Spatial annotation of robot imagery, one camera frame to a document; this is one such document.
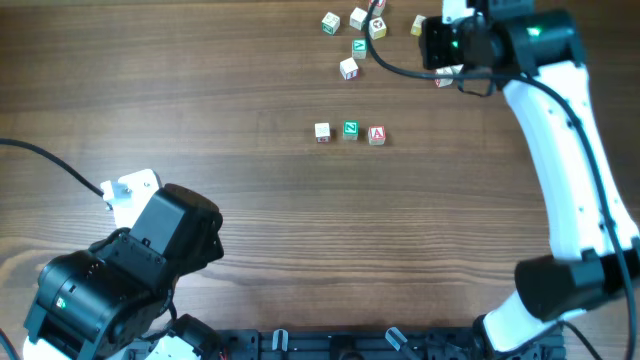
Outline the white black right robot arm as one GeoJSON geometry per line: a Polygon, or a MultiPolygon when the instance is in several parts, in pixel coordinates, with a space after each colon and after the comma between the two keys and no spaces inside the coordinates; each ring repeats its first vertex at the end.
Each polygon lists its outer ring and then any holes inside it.
{"type": "Polygon", "coordinates": [[[515,292],[484,315],[488,352],[511,355],[563,322],[624,299],[637,314],[639,229],[596,127],[584,47],[571,15],[530,1],[447,1],[423,22],[424,66],[485,78],[517,118],[543,192],[551,252],[520,262],[515,292]]]}

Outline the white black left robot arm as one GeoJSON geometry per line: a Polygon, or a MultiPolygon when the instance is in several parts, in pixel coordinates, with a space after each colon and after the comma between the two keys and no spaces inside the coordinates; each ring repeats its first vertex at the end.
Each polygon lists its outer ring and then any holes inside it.
{"type": "Polygon", "coordinates": [[[218,206],[176,184],[158,189],[130,226],[41,271],[24,322],[32,344],[70,359],[105,359],[173,310],[180,277],[223,257],[218,206]]]}

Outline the green Z top block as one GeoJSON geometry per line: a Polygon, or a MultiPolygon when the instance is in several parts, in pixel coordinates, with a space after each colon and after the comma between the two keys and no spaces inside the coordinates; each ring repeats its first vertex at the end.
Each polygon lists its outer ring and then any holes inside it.
{"type": "Polygon", "coordinates": [[[354,120],[345,121],[342,134],[343,139],[346,141],[357,141],[359,138],[359,122],[354,120]]]}

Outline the red A top block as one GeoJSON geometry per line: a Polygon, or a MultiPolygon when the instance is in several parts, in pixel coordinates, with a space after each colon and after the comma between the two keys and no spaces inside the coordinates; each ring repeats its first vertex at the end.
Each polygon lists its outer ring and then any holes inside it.
{"type": "Polygon", "coordinates": [[[368,129],[368,143],[372,146],[383,145],[386,141],[384,126],[370,126],[368,129]]]}

